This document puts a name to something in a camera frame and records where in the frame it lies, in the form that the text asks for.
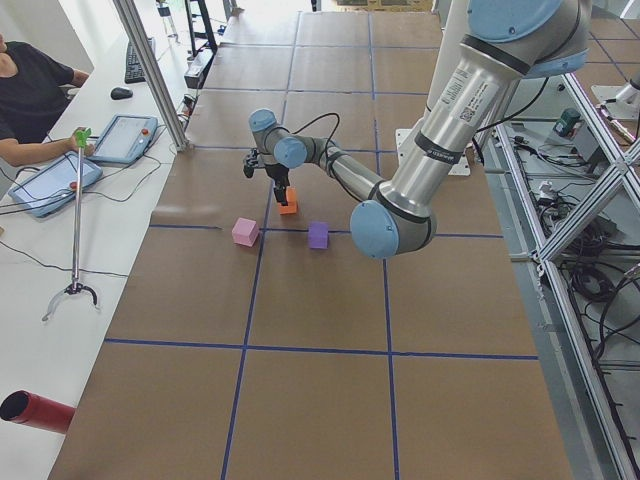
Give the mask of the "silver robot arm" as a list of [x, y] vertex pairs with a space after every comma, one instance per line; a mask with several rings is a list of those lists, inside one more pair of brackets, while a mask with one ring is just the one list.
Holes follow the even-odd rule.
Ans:
[[581, 68], [587, 57], [589, 1], [467, 1], [458, 64], [414, 128], [393, 177], [382, 179], [331, 138], [295, 135], [269, 109], [248, 120], [256, 146], [243, 161], [265, 170], [285, 204], [290, 170], [315, 164], [358, 200], [350, 218], [357, 248], [375, 259], [417, 251], [436, 231], [431, 201], [467, 144], [511, 85]]

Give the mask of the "person's hand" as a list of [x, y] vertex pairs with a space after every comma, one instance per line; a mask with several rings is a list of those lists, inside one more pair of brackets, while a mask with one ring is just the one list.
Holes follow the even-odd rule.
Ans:
[[[75, 136], [72, 136], [69, 138], [69, 142], [70, 142], [70, 150], [74, 151], [74, 152], [78, 152], [80, 149], [80, 146], [77, 142], [77, 139]], [[85, 156], [92, 156], [94, 154], [95, 151], [95, 145], [89, 141], [86, 142], [86, 145], [84, 147], [84, 155]]]

